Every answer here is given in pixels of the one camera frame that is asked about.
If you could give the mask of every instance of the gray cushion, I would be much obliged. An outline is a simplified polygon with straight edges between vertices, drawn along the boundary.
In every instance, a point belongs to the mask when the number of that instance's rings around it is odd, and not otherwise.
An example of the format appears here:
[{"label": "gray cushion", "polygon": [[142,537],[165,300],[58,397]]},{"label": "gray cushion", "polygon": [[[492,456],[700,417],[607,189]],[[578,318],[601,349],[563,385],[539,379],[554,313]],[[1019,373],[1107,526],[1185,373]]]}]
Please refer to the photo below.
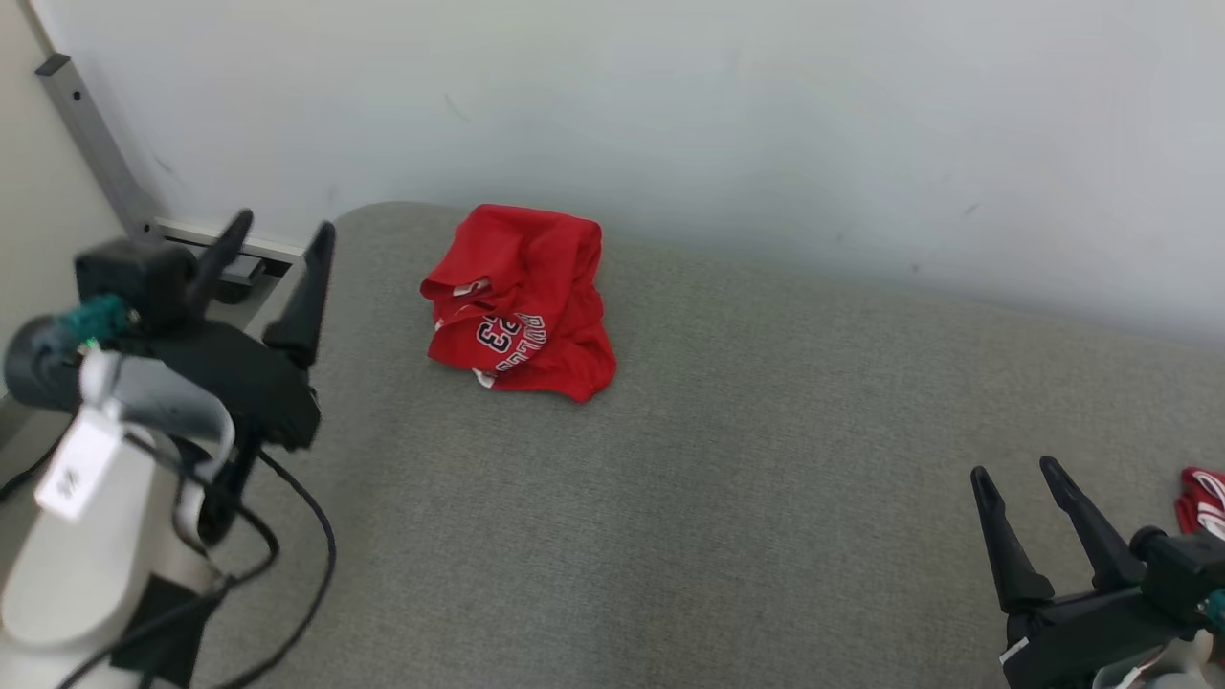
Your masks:
[{"label": "gray cushion", "polygon": [[[489,391],[425,357],[418,286],[463,216],[337,222],[325,422],[284,460],[341,566],[263,687],[1002,685],[970,468],[1068,593],[1089,568],[1040,455],[1125,537],[1174,528],[1183,466],[1223,465],[1218,353],[616,228],[598,278],[612,385],[587,406]],[[218,613],[202,685],[273,649],[322,569],[288,488],[262,471],[246,498],[284,555]],[[258,552],[241,533],[221,559]]]}]

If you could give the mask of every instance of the white wall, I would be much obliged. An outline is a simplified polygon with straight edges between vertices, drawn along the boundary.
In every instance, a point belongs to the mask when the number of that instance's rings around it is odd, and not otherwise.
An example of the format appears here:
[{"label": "white wall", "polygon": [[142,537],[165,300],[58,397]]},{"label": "white wall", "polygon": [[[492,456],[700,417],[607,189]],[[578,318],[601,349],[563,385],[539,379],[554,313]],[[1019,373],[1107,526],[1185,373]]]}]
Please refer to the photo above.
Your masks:
[{"label": "white wall", "polygon": [[47,0],[172,216],[550,206],[1225,340],[1216,0]]},{"label": "white wall", "polygon": [[0,2],[0,352],[28,318],[75,305],[72,256],[123,233],[34,76],[44,59],[16,1]]}]

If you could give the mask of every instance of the metal bracket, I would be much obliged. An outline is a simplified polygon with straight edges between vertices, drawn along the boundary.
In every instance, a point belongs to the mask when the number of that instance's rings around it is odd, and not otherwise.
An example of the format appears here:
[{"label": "metal bracket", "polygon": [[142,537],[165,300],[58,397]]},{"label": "metal bracket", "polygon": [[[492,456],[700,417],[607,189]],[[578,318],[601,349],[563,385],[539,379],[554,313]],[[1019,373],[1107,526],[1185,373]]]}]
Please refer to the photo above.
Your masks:
[{"label": "metal bracket", "polygon": [[160,242],[157,201],[132,177],[72,59],[55,53],[34,74],[64,118],[127,235],[136,242]]},{"label": "metal bracket", "polygon": [[[189,251],[195,254],[198,259],[205,255],[205,248],[196,244],[184,244]],[[255,281],[260,280],[267,266],[265,260],[258,256],[249,256],[246,254],[239,254],[234,261],[222,270],[222,282],[228,282],[230,284],[241,284],[244,287],[255,286]]]}]

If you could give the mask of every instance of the gray metal frame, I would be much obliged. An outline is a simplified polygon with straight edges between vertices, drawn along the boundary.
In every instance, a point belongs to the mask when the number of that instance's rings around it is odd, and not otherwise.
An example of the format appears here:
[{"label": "gray metal frame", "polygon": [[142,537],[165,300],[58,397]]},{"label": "gray metal frame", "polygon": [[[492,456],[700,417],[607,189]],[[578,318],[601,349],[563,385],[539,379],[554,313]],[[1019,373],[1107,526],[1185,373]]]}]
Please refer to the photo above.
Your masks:
[{"label": "gray metal frame", "polygon": [[34,74],[64,118],[127,235],[137,242],[160,242],[157,201],[132,177],[72,59],[55,53]]}]

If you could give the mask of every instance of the black cable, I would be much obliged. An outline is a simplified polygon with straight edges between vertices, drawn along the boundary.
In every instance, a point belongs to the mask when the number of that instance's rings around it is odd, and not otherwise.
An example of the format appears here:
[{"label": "black cable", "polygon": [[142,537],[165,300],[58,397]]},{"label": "black cable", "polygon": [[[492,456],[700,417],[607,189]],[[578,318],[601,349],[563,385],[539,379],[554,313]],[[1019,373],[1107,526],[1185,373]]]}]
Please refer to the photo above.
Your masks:
[{"label": "black cable", "polygon": [[65,429],[64,433],[60,433],[60,436],[55,439],[55,443],[51,444],[51,447],[48,451],[43,452],[43,456],[38,457],[38,461],[31,465],[29,468],[10,478],[7,482],[5,482],[4,485],[0,485],[0,505],[6,503],[9,498],[12,497],[13,493],[21,489],[22,485],[29,483],[31,478],[34,478],[34,476],[43,468],[43,466],[48,462],[48,460],[51,459],[51,455],[55,454],[55,449],[60,446],[60,440],[64,440],[65,433],[67,433],[67,429]]},{"label": "black cable", "polygon": [[195,471],[191,471],[190,468],[185,467],[181,462],[176,462],[173,459],[164,456],[160,451],[158,451],[157,447],[149,445],[143,439],[137,438],[132,434],[127,434],[124,436],[124,440],[131,443],[132,445],[136,445],[141,450],[145,450],[145,452],[147,452],[149,457],[153,459],[153,461],[174,471],[181,478],[190,481],[196,485],[200,485],[200,488],[203,489],[205,495],[219,500],[221,503],[225,504],[228,508],[238,512],[240,517],[243,517],[247,523],[251,525],[251,528],[257,531],[260,536],[263,537],[265,543],[267,543],[268,546],[268,555],[258,564],[256,564],[247,571],[240,574],[239,576],[225,575],[222,579],[221,586],[218,586],[217,588],[213,588],[212,591],[200,596],[194,601],[190,601],[187,603],[176,606],[167,611],[165,613],[151,619],[149,622],[137,626],[136,629],[132,629],[119,640],[102,647],[100,650],[98,650],[98,652],[89,656],[88,660],[86,660],[75,671],[72,671],[71,674],[65,677],[60,682],[56,689],[70,689],[74,684],[76,684],[86,674],[88,674],[89,671],[92,671],[94,667],[97,667],[99,663],[107,660],[111,653],[130,649],[131,646],[140,644],[141,641],[152,636],[154,633],[160,631],[163,628],[190,614],[194,614],[197,611],[201,611],[209,604],[222,601],[223,598],[225,598],[227,595],[229,595],[230,591],[238,588],[239,586],[243,586],[244,584],[249,584],[255,577],[268,571],[272,564],[277,561],[277,555],[281,554],[281,543],[277,541],[277,536],[272,532],[272,528],[262,519],[260,519],[258,515],[246,509],[246,506],[243,504],[241,500],[232,495],[229,492],[217,488],[211,482],[200,478],[198,476],[196,476]]},{"label": "black cable", "polygon": [[249,687],[252,682],[263,677],[270,669],[281,664],[281,661],[285,660],[289,651],[298,645],[301,640],[303,634],[306,633],[306,628],[315,619],[315,613],[318,612],[320,606],[323,603],[323,596],[327,595],[327,587],[332,584],[332,575],[336,573],[336,533],[332,532],[332,522],[327,520],[327,515],[323,514],[323,508],[318,505],[315,498],[310,494],[296,478],[293,477],[283,466],[277,463],[276,460],[268,456],[268,452],[260,450],[260,459],[263,463],[277,472],[277,476],[282,481],[289,484],[298,493],[299,497],[306,503],[306,505],[315,512],[315,517],[318,520],[318,525],[323,527],[323,536],[327,537],[327,566],[323,570],[323,581],[320,582],[318,590],[315,592],[315,600],[311,601],[310,608],[306,611],[306,617],[298,624],[294,633],[281,645],[279,649],[266,660],[247,669],[243,674],[230,679],[225,684],[222,684],[217,689],[241,689],[243,687]]}]

